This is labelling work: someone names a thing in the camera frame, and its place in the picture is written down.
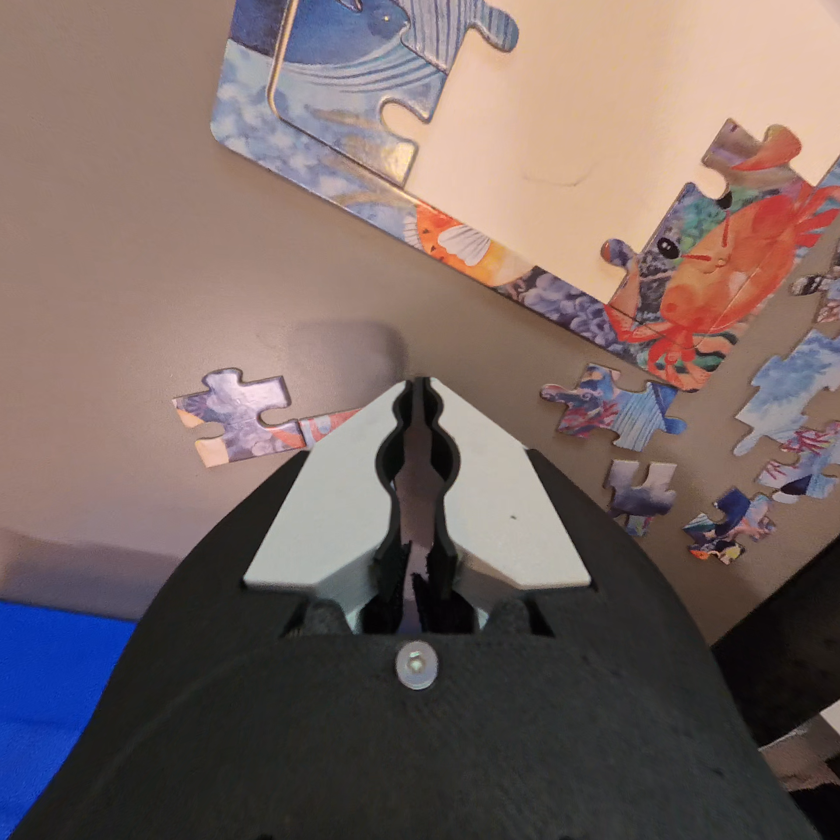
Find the jigsaw puzzle pieces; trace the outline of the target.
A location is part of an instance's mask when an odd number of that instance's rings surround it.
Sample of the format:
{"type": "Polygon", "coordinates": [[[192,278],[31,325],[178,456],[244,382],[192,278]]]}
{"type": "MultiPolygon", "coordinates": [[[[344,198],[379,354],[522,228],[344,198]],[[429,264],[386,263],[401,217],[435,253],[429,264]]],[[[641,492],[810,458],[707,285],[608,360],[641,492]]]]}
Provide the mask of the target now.
{"type": "MultiPolygon", "coordinates": [[[[538,278],[526,289],[526,279],[519,279],[502,284],[496,292],[503,297],[525,304],[525,291],[549,291],[556,293],[556,300],[566,309],[560,312],[564,318],[569,316],[572,324],[574,319],[583,323],[584,315],[589,317],[591,310],[598,310],[604,320],[604,305],[598,300],[586,295],[580,289],[561,281],[559,278],[543,272],[537,268],[532,271],[538,278]]],[[[612,369],[589,364],[582,375],[581,384],[568,390],[560,386],[546,385],[541,396],[549,402],[559,402],[566,405],[559,429],[573,436],[585,437],[593,429],[603,428],[618,435],[614,444],[619,448],[641,452],[656,431],[680,434],[686,424],[678,419],[668,417],[670,404],[673,402],[677,389],[658,382],[649,382],[642,392],[626,392],[616,384],[618,373],[612,369]]],[[[818,443],[820,438],[827,448],[804,448],[803,456],[828,456],[832,447],[836,448],[838,456],[838,431],[829,433],[795,432],[794,425],[802,425],[804,420],[782,420],[778,415],[780,426],[776,431],[781,432],[782,442],[805,444],[805,439],[812,444],[818,443]]],[[[651,464],[645,483],[632,486],[630,480],[637,468],[634,461],[614,460],[607,477],[606,485],[613,488],[612,506],[608,512],[610,517],[625,517],[625,531],[636,537],[644,536],[648,526],[657,515],[667,513],[673,506],[676,494],[669,488],[676,465],[666,463],[651,464]]],[[[771,499],[758,495],[754,498],[745,496],[740,490],[734,489],[724,494],[717,502],[723,519],[714,522],[705,515],[700,515],[686,527],[694,540],[689,551],[702,559],[717,558],[728,564],[736,560],[744,551],[740,539],[749,538],[754,542],[769,536],[774,530],[774,523],[768,515],[771,499]]]]}

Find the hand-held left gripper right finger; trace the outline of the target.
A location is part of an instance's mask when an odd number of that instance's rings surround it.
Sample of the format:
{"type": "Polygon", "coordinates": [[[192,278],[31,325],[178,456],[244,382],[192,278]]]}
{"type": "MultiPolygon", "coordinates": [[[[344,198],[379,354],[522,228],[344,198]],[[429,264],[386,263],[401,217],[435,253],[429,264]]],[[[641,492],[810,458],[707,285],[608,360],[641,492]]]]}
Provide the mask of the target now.
{"type": "Polygon", "coordinates": [[[525,444],[437,378],[415,395],[442,481],[426,573],[413,574],[421,628],[472,634],[500,602],[590,586],[525,444]]]}

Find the joined blue whale puzzle section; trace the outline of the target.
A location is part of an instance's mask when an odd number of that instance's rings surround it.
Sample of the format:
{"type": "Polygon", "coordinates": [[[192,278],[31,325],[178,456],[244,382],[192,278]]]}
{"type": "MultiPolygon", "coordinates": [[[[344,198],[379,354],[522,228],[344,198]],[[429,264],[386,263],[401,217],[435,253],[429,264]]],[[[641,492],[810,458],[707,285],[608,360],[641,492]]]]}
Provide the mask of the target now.
{"type": "Polygon", "coordinates": [[[469,30],[509,53],[515,19],[484,1],[291,2],[267,87],[275,115],[394,186],[403,187],[417,144],[382,111],[429,123],[469,30]]]}

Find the purple bubble puzzle piece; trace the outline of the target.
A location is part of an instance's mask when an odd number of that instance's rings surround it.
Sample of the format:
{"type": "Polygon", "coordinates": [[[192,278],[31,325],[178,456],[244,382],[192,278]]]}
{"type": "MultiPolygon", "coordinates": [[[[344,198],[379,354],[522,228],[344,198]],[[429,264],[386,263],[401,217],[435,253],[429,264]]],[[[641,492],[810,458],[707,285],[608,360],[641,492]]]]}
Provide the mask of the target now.
{"type": "Polygon", "coordinates": [[[227,368],[205,374],[202,382],[204,391],[177,396],[171,403],[185,427],[222,426],[220,435],[195,441],[205,467],[307,448],[297,419],[275,426],[261,419],[264,412],[291,405],[283,376],[246,382],[240,369],[227,368]]]}

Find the blue plastic bin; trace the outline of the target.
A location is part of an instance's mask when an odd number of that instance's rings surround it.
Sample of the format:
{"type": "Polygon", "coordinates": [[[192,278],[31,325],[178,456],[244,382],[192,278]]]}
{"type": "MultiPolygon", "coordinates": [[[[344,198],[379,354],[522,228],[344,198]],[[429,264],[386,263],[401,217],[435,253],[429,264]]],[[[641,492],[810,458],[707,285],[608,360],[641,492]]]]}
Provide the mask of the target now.
{"type": "Polygon", "coordinates": [[[1,604],[1,838],[87,726],[135,622],[1,604]]]}

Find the orange coral puzzle piece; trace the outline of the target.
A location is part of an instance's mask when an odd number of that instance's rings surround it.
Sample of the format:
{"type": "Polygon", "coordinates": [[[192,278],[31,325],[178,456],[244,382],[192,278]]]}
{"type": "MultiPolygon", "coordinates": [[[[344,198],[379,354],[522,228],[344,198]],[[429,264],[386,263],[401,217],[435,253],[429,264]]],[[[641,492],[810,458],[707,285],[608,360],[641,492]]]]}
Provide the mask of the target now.
{"type": "Polygon", "coordinates": [[[604,261],[626,271],[611,305],[668,336],[721,332],[763,305],[837,214],[835,187],[797,177],[718,199],[689,183],[642,250],[603,244],[604,261]]]}

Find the puzzle frame board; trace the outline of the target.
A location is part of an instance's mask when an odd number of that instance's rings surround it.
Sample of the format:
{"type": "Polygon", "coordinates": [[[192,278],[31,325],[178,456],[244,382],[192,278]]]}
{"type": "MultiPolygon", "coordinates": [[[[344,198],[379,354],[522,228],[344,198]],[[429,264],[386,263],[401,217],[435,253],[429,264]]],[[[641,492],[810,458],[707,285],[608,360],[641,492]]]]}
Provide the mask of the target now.
{"type": "Polygon", "coordinates": [[[549,291],[525,291],[523,307],[698,391],[775,292],[721,332],[668,336],[613,308],[626,271],[602,246],[642,250],[689,183],[719,198],[726,184],[701,159],[728,120],[756,140],[775,124],[791,130],[801,142],[791,167],[814,186],[838,184],[838,2],[489,3],[516,21],[513,51],[471,29],[430,122],[383,108],[385,125],[417,145],[403,187],[272,111],[291,2],[236,3],[212,134],[486,287],[527,277],[528,289],[539,268],[580,289],[605,320],[591,310],[581,319],[591,326],[569,324],[569,304],[549,291]]]}

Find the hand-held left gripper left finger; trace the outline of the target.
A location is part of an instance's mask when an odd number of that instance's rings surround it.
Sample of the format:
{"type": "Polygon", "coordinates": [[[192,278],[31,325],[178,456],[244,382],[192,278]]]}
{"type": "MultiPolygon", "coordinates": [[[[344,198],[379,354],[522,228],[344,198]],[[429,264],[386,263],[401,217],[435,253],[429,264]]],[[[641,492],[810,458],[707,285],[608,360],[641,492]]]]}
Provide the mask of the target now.
{"type": "Polygon", "coordinates": [[[247,588],[335,602],[356,633],[399,627],[411,545],[395,480],[413,395],[413,383],[394,385],[311,448],[245,573],[247,588]]]}

